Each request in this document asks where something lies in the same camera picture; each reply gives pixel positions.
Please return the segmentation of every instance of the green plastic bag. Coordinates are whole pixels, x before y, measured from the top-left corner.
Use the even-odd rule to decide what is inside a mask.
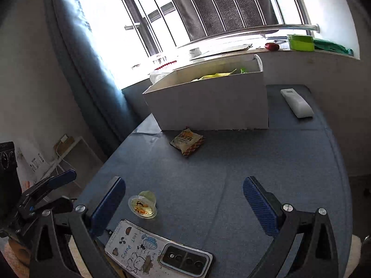
[[[320,49],[320,50],[326,50],[326,51],[333,51],[337,53],[342,53],[342,54],[347,54],[354,56],[353,50],[352,49],[346,49],[344,46],[326,41],[326,40],[321,40],[319,38],[313,38],[314,42],[314,47],[315,49]]]

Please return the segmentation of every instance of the remote control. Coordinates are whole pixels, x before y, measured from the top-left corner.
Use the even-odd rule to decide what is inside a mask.
[[[314,113],[309,104],[294,89],[281,90],[282,96],[295,113],[296,117],[313,117]]]

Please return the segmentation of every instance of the open box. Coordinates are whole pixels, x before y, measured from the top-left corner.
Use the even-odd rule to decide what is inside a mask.
[[[242,67],[248,73],[191,82]],[[143,95],[162,130],[268,128],[267,92],[258,55],[221,57],[177,69]]]

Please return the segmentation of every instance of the plastic cup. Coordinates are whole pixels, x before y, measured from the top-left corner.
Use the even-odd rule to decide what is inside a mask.
[[[154,218],[157,214],[156,196],[149,190],[129,198],[128,205],[130,210],[140,218]]]

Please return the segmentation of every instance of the blue tablecloth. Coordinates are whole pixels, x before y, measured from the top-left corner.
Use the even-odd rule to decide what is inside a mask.
[[[312,107],[313,118],[298,119],[280,94],[294,88]],[[210,278],[246,278],[272,242],[264,234],[242,193],[253,175],[282,203],[297,210],[328,211],[343,277],[352,235],[348,176],[336,140],[308,88],[267,86],[268,130],[200,131],[205,144],[189,158],[169,142],[178,132],[162,132],[150,115],[104,164],[76,204],[114,176],[127,190],[108,229],[121,219],[176,242],[214,255]],[[143,190],[156,194],[158,214],[145,220],[134,215],[128,198]],[[291,266],[300,244],[297,237],[279,277]]]

